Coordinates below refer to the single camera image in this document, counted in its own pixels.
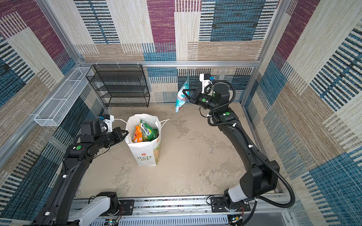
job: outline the patterned wall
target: patterned wall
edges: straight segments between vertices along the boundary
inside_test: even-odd
[[[190,89],[202,89],[199,74],[210,73],[217,80],[227,80],[235,87],[235,101],[240,101],[252,68],[143,68],[150,91],[150,103],[176,102],[176,96],[189,79]]]
[[[34,0],[0,6],[1,146],[75,64]]]
[[[245,104],[300,225],[362,222],[361,19],[359,0],[292,0]]]
[[[48,0],[86,61],[257,60],[279,0]]]
[[[0,6],[1,146],[75,63],[34,0],[0,0]],[[102,111],[87,85],[59,127],[35,127],[0,170],[1,224],[34,218],[80,122]]]
[[[0,171],[0,217],[33,220],[50,195],[80,123],[102,113],[88,84],[59,127],[34,128]]]

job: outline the white paper bag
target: white paper bag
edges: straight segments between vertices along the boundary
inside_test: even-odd
[[[159,136],[153,141],[133,143],[136,126],[139,125],[141,119],[152,128],[157,128]],[[169,119],[159,121],[157,116],[149,114],[136,114],[128,119],[126,125],[128,135],[126,136],[125,141],[135,157],[138,166],[155,166],[157,164],[161,144],[161,128],[168,120]]]

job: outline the green snack bag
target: green snack bag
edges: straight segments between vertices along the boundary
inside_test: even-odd
[[[142,119],[140,120],[139,127],[141,127],[143,141],[152,141],[156,139],[156,134],[152,127]]]

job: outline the mesh basket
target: mesh basket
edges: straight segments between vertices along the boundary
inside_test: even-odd
[[[87,79],[107,107],[148,107],[150,92],[141,65],[93,65]]]
[[[93,75],[93,71],[88,67],[78,67],[74,70],[34,120],[40,126],[59,126],[87,85],[86,75]]]

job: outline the white wire basket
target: white wire basket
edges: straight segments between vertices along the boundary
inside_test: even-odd
[[[78,67],[75,69],[54,96],[40,110],[34,121],[40,126],[59,126],[87,85],[86,75],[92,76],[93,71],[88,67]]]

